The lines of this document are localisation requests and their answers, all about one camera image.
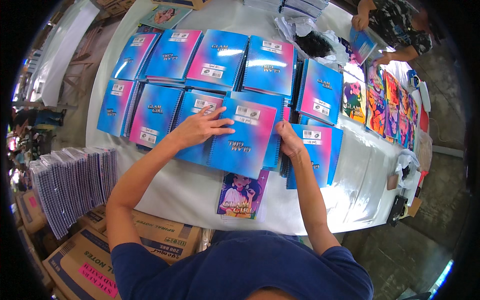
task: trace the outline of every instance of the navy blue t-shirt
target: navy blue t-shirt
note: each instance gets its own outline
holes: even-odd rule
[[[123,300],[243,300],[265,287],[297,299],[373,296],[370,276],[346,248],[317,255],[271,231],[217,231],[207,250],[173,265],[136,243],[116,246],[111,258]]]

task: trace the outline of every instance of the person's right hand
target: person's right hand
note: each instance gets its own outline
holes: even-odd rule
[[[368,27],[368,14],[356,14],[352,18],[352,26],[355,30],[360,31]]]
[[[280,150],[290,158],[295,157],[302,151],[306,151],[305,145],[295,133],[292,125],[286,120],[281,120],[275,125],[275,130],[282,137]]]

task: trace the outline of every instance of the pink label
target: pink label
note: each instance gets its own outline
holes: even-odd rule
[[[115,298],[118,294],[119,290],[115,281],[106,277],[88,263],[84,263],[80,269],[78,269],[78,272],[110,297]]]
[[[36,207],[36,200],[35,200],[35,197],[30,197],[28,198],[28,200],[30,201],[30,205],[35,208]]]

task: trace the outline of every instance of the colorful notebook cover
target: colorful notebook cover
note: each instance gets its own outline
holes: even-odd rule
[[[232,134],[214,136],[208,165],[213,168],[258,178],[275,123],[276,109],[254,102],[225,97],[227,107],[220,119],[235,121],[227,127]]]
[[[367,91],[365,83],[348,72],[343,72],[342,114],[365,124]]]
[[[335,125],[342,102],[342,74],[314,60],[303,63],[297,112]]]
[[[159,4],[140,19],[140,23],[159,29],[171,29],[191,11],[191,8]]]
[[[283,119],[284,100],[282,96],[266,95],[254,92],[230,92],[227,93],[227,96],[237,100],[255,102],[258,104],[263,104],[276,108],[274,126]],[[268,147],[264,158],[265,168],[276,168],[278,164],[279,152],[280,135],[276,132],[275,129],[272,129],[272,133],[270,135],[270,139],[268,140]]]
[[[187,85],[196,86],[195,81],[222,85],[235,85],[241,69],[243,54],[249,37],[238,33],[208,29],[187,74],[193,80]]]
[[[180,123],[185,121],[187,117],[198,113],[206,105],[210,106],[210,108],[207,110],[207,113],[210,113],[215,109],[222,107],[222,103],[223,96],[221,95],[212,97],[193,92],[185,92],[183,95],[183,100],[178,108],[177,119],[174,127],[177,127]],[[177,153],[177,155],[175,155],[175,157],[206,166],[208,157],[210,155],[212,141],[213,137],[210,137],[201,144],[182,149]]]
[[[373,89],[367,92],[367,128],[385,137],[385,106],[386,101]]]
[[[97,129],[115,136],[123,135],[135,86],[134,81],[109,80],[98,116]]]
[[[291,43],[251,36],[243,88],[255,92],[291,96],[297,53]]]
[[[113,68],[111,77],[127,80],[137,79],[159,36],[158,33],[136,33],[131,36]]]
[[[172,128],[182,90],[145,84],[133,119],[130,141],[153,148]]]
[[[265,192],[268,173],[261,170],[258,179],[225,173],[216,213],[255,220]]]
[[[150,56],[147,79],[184,82],[202,36],[201,30],[165,30]]]

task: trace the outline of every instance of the camouflage shirt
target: camouflage shirt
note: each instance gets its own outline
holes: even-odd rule
[[[412,45],[419,55],[430,51],[432,40],[423,30],[412,27],[412,15],[418,11],[404,0],[373,0],[376,10],[370,11],[369,27],[390,46]]]

